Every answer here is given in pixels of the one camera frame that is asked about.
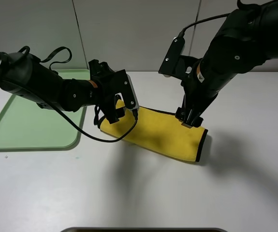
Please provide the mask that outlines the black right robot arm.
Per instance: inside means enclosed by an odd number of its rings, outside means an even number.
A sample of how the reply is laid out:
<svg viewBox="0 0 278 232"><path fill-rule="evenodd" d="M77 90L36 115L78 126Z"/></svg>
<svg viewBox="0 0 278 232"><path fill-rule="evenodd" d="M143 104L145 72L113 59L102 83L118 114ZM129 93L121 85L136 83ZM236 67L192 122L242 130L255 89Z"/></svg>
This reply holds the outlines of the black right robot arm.
<svg viewBox="0 0 278 232"><path fill-rule="evenodd" d="M176 112L183 126L199 127L201 114L237 74L278 59L278 0L263 5L237 2L182 81L184 99Z"/></svg>

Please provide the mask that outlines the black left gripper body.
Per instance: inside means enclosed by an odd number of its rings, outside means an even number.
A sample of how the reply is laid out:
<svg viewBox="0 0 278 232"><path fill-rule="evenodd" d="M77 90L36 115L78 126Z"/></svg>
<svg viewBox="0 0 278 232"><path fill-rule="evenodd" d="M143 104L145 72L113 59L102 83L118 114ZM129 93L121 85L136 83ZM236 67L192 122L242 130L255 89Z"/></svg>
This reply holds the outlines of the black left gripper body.
<svg viewBox="0 0 278 232"><path fill-rule="evenodd" d="M107 62L94 59L88 62L90 79L100 89L98 105L103 113L113 114L116 109L115 95L121 94L129 107L129 78L125 70L113 71Z"/></svg>

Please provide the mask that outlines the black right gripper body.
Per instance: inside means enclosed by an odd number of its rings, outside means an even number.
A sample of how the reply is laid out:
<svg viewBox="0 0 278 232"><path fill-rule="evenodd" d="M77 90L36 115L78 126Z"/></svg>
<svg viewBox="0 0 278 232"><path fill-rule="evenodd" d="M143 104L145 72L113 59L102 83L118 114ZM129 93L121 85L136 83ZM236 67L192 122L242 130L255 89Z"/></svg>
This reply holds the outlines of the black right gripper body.
<svg viewBox="0 0 278 232"><path fill-rule="evenodd" d="M182 107L189 108L190 113L194 111L193 116L201 115L212 101L218 96L218 91L206 89L199 81L197 68L200 60L196 61L189 74L186 74L181 85L184 89L184 99Z"/></svg>

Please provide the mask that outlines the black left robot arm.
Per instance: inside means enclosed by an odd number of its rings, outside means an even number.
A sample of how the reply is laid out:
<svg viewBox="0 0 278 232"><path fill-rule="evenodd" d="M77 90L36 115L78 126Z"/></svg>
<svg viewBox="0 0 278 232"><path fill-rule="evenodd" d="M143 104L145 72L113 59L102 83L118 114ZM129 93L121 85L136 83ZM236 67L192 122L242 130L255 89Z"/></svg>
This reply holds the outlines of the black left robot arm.
<svg viewBox="0 0 278 232"><path fill-rule="evenodd" d="M63 79L46 68L25 46L17 53L0 52L0 88L38 104L42 109L76 112L81 107L96 105L109 123L123 116L116 110L117 94L125 106L136 106L134 91L125 70L113 71L106 62L89 62L90 79Z"/></svg>

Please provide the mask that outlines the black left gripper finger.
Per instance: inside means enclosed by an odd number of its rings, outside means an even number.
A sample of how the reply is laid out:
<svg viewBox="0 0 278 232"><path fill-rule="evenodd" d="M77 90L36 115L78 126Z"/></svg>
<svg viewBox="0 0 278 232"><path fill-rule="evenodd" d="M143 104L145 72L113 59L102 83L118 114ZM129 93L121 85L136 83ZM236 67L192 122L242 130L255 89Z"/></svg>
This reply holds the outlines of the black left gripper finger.
<svg viewBox="0 0 278 232"><path fill-rule="evenodd" d="M103 113L109 123L113 124L118 122L120 118L125 116L125 107L108 107L103 110Z"/></svg>

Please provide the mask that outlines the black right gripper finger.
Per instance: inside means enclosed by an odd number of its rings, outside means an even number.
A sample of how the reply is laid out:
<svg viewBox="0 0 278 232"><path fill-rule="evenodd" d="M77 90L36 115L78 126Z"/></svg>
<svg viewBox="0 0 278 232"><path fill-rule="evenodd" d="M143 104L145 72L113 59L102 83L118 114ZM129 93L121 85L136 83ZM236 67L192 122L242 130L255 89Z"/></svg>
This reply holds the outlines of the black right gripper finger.
<svg viewBox="0 0 278 232"><path fill-rule="evenodd" d="M175 118L177 118L181 122L188 122L189 114L190 114L189 108L178 107L175 113Z"/></svg>
<svg viewBox="0 0 278 232"><path fill-rule="evenodd" d="M199 115L196 116L187 115L185 116L182 125L187 128L198 128L201 126L202 122L203 122L203 118L200 117Z"/></svg>

